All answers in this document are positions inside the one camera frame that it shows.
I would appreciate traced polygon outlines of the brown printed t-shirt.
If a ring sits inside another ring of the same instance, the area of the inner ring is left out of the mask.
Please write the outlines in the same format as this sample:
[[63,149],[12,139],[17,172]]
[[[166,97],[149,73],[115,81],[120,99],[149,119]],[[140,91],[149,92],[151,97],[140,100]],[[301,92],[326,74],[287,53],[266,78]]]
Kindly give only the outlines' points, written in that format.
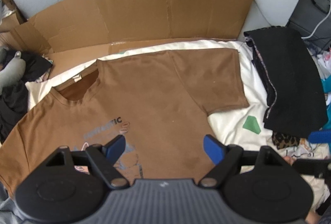
[[116,167],[129,180],[200,180],[208,116],[248,107],[235,49],[165,50],[97,61],[79,82],[52,88],[1,146],[9,194],[59,146],[79,151],[125,136]]

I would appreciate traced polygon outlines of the leopard print cloth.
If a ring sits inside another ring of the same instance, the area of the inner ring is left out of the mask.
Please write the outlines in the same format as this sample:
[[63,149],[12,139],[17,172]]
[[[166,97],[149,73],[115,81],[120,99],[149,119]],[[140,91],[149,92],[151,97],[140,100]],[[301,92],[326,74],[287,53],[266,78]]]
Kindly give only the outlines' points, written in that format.
[[300,144],[300,138],[286,135],[284,133],[273,132],[272,143],[278,150],[298,146]]

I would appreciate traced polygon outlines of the cream bear print bedsheet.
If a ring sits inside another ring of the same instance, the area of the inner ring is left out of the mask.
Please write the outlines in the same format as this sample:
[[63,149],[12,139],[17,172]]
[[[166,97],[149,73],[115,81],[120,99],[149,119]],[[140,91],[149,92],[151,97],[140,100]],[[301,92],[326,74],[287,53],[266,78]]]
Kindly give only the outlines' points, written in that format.
[[[238,144],[245,150],[258,150],[261,146],[271,146],[281,156],[291,156],[293,158],[329,158],[329,146],[327,144],[311,144],[307,140],[302,140],[298,146],[292,146],[278,150],[272,143],[272,131],[263,127],[263,116],[266,110],[266,92],[262,81],[258,76],[255,67],[252,65],[252,53],[244,42],[216,42],[208,40],[175,42],[163,45],[147,46],[145,48],[125,49],[118,53],[108,53],[107,56],[94,58],[88,62],[81,63],[68,71],[46,80],[45,82],[27,82],[25,85],[29,91],[28,111],[50,92],[51,87],[62,84],[63,82],[75,77],[79,72],[92,65],[96,59],[102,61],[115,60],[122,57],[137,54],[159,52],[163,50],[190,50],[190,49],[212,49],[212,48],[231,48],[239,52],[241,80],[245,96],[250,106],[244,109],[235,109],[227,112],[214,113],[208,117],[208,122],[219,139],[224,144]],[[254,133],[246,126],[253,125],[259,127]],[[325,202],[330,195],[329,188],[324,180],[313,176],[303,176],[311,185],[314,191],[314,202],[312,208],[315,210],[322,202]]]

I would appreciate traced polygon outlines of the folded black garment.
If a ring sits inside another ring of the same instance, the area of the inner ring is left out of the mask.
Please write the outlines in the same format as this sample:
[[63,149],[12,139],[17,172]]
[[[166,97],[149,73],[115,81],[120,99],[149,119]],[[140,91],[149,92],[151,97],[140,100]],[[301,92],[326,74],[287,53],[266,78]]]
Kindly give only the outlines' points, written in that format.
[[272,26],[244,36],[267,93],[264,127],[298,138],[321,129],[328,121],[324,90],[301,34]]

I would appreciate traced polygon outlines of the black garment pile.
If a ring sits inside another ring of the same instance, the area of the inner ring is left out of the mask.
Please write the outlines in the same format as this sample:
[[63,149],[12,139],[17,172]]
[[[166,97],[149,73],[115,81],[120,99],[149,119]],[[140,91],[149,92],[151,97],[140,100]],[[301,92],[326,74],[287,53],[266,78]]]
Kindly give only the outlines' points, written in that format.
[[[1,69],[8,64],[16,52],[6,47],[1,48]],[[22,79],[12,86],[3,88],[1,92],[1,143],[28,112],[29,91],[25,84],[47,80],[53,66],[52,60],[31,52],[21,52],[21,58],[26,62]]]

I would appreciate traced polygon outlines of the grey neck pillow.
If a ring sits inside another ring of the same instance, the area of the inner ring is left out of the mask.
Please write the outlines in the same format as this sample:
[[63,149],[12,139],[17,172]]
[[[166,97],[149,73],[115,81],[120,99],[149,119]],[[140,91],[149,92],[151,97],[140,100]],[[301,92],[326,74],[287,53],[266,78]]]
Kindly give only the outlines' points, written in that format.
[[1,92],[20,81],[25,73],[26,62],[21,58],[21,52],[17,51],[8,64],[1,69]]

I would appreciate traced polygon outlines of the black bag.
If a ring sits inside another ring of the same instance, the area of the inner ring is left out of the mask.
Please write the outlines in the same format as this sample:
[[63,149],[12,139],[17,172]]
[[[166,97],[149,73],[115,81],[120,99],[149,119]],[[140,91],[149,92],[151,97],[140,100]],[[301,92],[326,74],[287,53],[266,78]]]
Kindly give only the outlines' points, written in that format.
[[326,17],[329,8],[330,0],[299,0],[287,26],[300,32],[303,37],[311,35],[308,41],[326,50],[330,46],[330,17],[317,29],[315,27]]

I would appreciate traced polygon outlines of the brown cardboard sheet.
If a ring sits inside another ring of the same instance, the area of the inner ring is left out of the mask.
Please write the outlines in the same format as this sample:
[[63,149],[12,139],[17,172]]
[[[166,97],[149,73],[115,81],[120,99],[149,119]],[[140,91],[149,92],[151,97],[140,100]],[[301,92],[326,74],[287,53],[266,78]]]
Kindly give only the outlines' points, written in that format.
[[64,0],[1,33],[53,60],[51,76],[128,49],[239,37],[253,0]]

